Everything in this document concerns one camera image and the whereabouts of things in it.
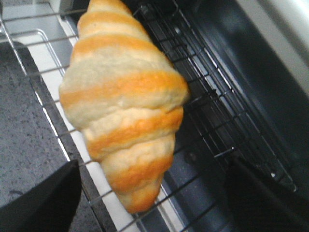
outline cooling rack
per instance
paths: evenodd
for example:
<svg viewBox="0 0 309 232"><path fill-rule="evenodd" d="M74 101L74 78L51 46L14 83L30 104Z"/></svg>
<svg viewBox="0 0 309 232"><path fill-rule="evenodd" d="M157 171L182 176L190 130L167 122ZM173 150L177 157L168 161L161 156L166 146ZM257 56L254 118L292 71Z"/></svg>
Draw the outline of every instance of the cooling rack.
<svg viewBox="0 0 309 232"><path fill-rule="evenodd" d="M134 16L149 32L154 44L186 78L191 99L184 106L184 121L177 133L175 162L171 171L166 173L159 198L148 212L138 215L123 215L116 210L113 205L117 204L115 194L102 179L99 165L88 156L80 133L66 120L59 103L57 87L69 66L72 46L78 40L70 15L83 13L85 9L55 13L42 3L32 7L34 10L19 12L16 17L4 13L0 17L1 32L5 35L0 39L10 43L25 77L31 80L64 156L67 160L78 159L83 191L102 231L151 231L149 224L159 226L161 222L165 224L161 231L201 231L222 199L211 199L195 210L192 209L194 204L191 207L182 204L182 201L190 200L183 197L197 186L207 187L200 180L210 175L209 170L216 169L216 175L223 178L232 156L244 158L266 175L296 190L287 172L286 157L267 142L262 127L203 36L176 2L169 1L169 5L173 6L172 10L166 12L152 1L143 1ZM52 22L57 26L41 29L41 24ZM39 71L30 69L19 53L25 48L33 53L48 53L50 62L39 56ZM187 167L186 176L176 174L179 167ZM111 218L106 216L106 208ZM115 222L113 215L120 215L120 221ZM229 216L216 223L212 225L214 231L234 227Z"/></svg>

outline baked pastry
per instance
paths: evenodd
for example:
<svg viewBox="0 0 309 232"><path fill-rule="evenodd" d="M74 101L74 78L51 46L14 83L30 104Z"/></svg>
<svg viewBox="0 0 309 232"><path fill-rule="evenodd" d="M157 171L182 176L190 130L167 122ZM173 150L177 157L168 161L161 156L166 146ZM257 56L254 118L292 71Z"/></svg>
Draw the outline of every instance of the baked pastry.
<svg viewBox="0 0 309 232"><path fill-rule="evenodd" d="M78 30L60 102L126 210L146 211L172 164L187 83L119 0L91 0Z"/></svg>

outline metal grid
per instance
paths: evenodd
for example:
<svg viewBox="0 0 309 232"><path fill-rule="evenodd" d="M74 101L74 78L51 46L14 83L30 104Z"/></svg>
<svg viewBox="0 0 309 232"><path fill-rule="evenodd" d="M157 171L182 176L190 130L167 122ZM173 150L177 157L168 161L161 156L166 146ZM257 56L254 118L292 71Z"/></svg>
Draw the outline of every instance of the metal grid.
<svg viewBox="0 0 309 232"><path fill-rule="evenodd" d="M207 148L207 152L202 151L202 153L205 152L207 155L211 155L223 171L226 170L231 155L241 156L267 175L271 175L277 181L295 190L296 186L282 164L282 160L279 159L272 147L267 143L255 123L253 114L246 109L244 100L237 93L237 90L233 88L228 76L202 40L202 37L192 28L177 4L172 3L175 9L168 14L163 13L161 9L150 2L143 3L134 13L134 16L141 21L150 33L154 43L164 51L175 68L186 78L191 89L192 98L184 106L185 117L183 124L194 127L197 133L193 133L193 135L190 128L186 126L182 128L182 131L178 133L178 137L185 136L189 139L186 142L177 143L175 156L187 150L191 144L202 142ZM56 139L63 148L63 153L68 160L78 159L81 169L86 169L85 166L92 161L83 162L81 157L78 156L78 150L72 145L73 141L70 138L70 134L75 130L67 130L64 123L59 120L61 116L57 113L56 107L58 101L51 101L50 96L46 93L46 88L42 86L41 79L42 74L53 71L59 71L63 75L69 64L63 65L57 62L57 66L54 68L41 72L32 72L24 65L18 53L19 49L25 47L38 44L49 46L50 43L77 38L77 36L73 34L41 42L15 45L14 37L16 35L8 32L6 23L26 18L70 15L84 11L31 15L7 20L0 18L6 39L14 50L25 76L31 78L33 89L51 124ZM194 152L188 152L188 159L194 159L194 156ZM186 180L185 183L171 191L162 200L157 201L148 212L135 215L134 220L118 230L118 232L126 231L131 225L141 222L143 218L156 210L162 203L169 201L204 173L205 170L197 172L194 177ZM95 195L92 188L88 183L83 182L83 189L88 196L89 204L92 206L99 224L102 224L99 219L100 208L97 204L101 199L111 194L112 191L98 196ZM184 224L180 231L183 232L189 229L215 206L216 202L213 202L197 217ZM225 226L221 225L218 231L224 229Z"/></svg>

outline bread roll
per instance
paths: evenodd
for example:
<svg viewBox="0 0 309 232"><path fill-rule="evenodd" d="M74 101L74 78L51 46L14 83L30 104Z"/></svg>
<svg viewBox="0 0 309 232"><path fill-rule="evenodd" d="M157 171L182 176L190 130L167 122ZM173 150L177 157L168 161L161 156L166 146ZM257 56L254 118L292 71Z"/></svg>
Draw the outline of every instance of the bread roll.
<svg viewBox="0 0 309 232"><path fill-rule="evenodd" d="M78 31L60 102L126 210L146 211L172 164L188 85L120 0L91 0Z"/></svg>

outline oven rack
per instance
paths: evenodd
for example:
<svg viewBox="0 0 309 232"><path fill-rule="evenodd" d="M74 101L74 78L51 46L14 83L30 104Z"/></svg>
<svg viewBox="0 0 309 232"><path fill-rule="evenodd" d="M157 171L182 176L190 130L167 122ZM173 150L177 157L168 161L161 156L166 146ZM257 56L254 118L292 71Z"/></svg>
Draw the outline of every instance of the oven rack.
<svg viewBox="0 0 309 232"><path fill-rule="evenodd" d="M175 68L186 78L191 89L192 98L184 106L184 123L179 133L177 133L177 139L181 142L176 144L175 156L185 153L185 158L187 158L188 163L191 163L195 161L197 156L203 153L203 155L211 156L222 168L223 173L228 167L229 158L231 156L240 156L267 175L272 176L281 184L295 191L296 186L287 172L288 166L286 165L285 157L279 154L276 148L267 142L254 114L246 107L245 100L238 93L238 90L234 87L230 77L225 73L211 49L198 31L189 23L187 16L178 7L176 2L172 1L171 3L174 5L174 10L164 12L151 2L143 2L134 13L134 16L145 26L154 43L168 56ZM22 34L31 34L31 31L10 33L7 27L7 24L18 22L19 20L50 16L60 18L60 16L84 11L85 9L7 19L1 17L0 23L2 31L6 36L6 38L1 39L10 43L25 77L31 80L42 110L51 124L55 138L63 148L64 155L68 160L78 159L81 170L87 172L86 166L93 162L91 160L84 160L79 155L79 150L71 137L76 130L67 127L67 124L63 122L62 115L57 107L59 100L51 97L50 93L46 91L44 81L42 81L42 75L45 73L59 72L63 76L69 64L59 60L59 57L53 51L52 43L77 40L75 28L71 28L72 33L69 35L52 39L47 39L44 32L39 31L41 33L40 36L44 38L42 41L20 45L14 43L15 38ZM20 57L19 50L42 44L49 49L56 65L55 67L40 71L30 70L26 65L27 62ZM189 134L194 136L190 136L189 140L183 138ZM200 151L199 149L192 148L200 142L205 145L206 150ZM130 226L140 223L143 218L147 217L152 211L157 210L164 202L171 201L177 193L190 186L203 174L204 170L200 170L194 177L157 201L150 211L134 215L134 219L120 228L118 232L127 231ZM109 190L102 195L98 195L94 193L92 188L89 183L83 182L83 190L89 199L89 204L93 208L99 224L102 225L99 218L102 213L98 207L98 202L111 195L112 191ZM178 231L183 232L194 226L215 206L216 202L212 203L197 217L184 223L182 229ZM227 224L220 225L217 231L223 230Z"/></svg>

